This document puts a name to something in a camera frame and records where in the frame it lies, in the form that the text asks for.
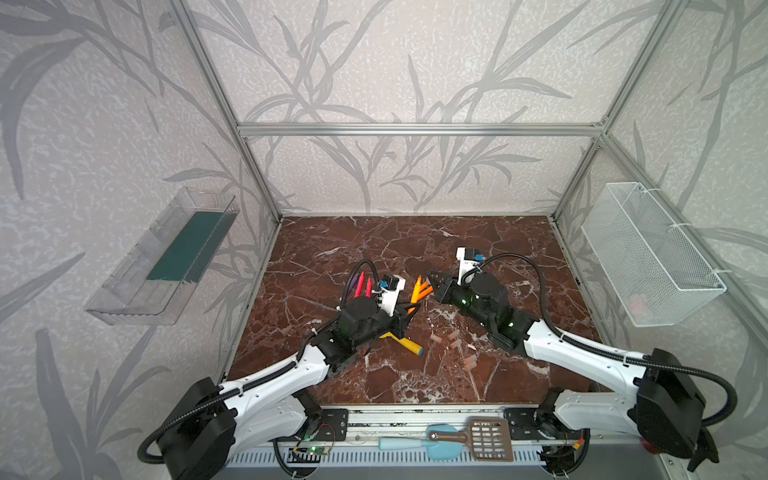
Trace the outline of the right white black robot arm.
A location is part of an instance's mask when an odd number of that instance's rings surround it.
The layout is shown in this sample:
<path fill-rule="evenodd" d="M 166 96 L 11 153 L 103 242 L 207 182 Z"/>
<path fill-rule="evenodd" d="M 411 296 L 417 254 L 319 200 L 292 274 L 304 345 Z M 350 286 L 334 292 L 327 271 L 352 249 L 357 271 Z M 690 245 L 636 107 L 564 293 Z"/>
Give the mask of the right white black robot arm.
<path fill-rule="evenodd" d="M 635 435 L 656 449 L 688 460 L 689 470 L 718 462 L 713 437 L 704 425 L 706 401 L 676 357 L 656 349 L 628 352 L 568 332 L 557 334 L 542 319 L 512 308 L 495 277 L 480 273 L 468 284 L 431 271 L 428 281 L 441 304 L 450 304 L 479 323 L 504 351 L 545 361 L 588 378 L 604 392 L 554 389 L 540 406 L 554 429 L 595 429 Z"/>

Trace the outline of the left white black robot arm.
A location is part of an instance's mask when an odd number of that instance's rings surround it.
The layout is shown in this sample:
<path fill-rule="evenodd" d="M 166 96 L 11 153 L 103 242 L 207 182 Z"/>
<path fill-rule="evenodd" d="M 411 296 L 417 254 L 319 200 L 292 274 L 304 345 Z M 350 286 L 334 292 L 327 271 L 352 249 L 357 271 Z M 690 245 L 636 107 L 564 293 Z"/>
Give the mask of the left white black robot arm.
<path fill-rule="evenodd" d="M 354 298 L 289 357 L 240 379 L 195 382 L 142 441 L 138 459 L 164 465 L 173 479 L 211 479 L 234 455 L 305 431 L 320 415 L 308 388 L 343 372 L 363 346 L 403 333 L 419 308 Z"/>

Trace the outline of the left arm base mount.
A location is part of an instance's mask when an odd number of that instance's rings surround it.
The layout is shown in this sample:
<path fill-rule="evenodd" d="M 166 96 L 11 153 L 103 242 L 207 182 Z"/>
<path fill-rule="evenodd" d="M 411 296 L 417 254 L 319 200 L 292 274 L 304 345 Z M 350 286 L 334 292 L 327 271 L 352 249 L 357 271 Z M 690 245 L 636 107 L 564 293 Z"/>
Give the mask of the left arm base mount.
<path fill-rule="evenodd" d="M 323 408 L 311 414 L 295 434 L 278 437 L 277 440 L 340 442 L 346 439 L 348 426 L 348 409 Z"/>

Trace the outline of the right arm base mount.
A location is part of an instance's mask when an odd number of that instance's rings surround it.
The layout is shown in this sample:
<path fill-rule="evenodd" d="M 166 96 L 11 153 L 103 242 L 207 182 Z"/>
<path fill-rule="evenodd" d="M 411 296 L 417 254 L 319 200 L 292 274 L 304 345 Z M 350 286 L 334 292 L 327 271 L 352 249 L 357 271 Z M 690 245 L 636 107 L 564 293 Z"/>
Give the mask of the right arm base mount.
<path fill-rule="evenodd" d="M 568 429 L 552 413 L 540 412 L 537 406 L 510 407 L 503 411 L 514 441 L 576 442 L 580 430 Z"/>

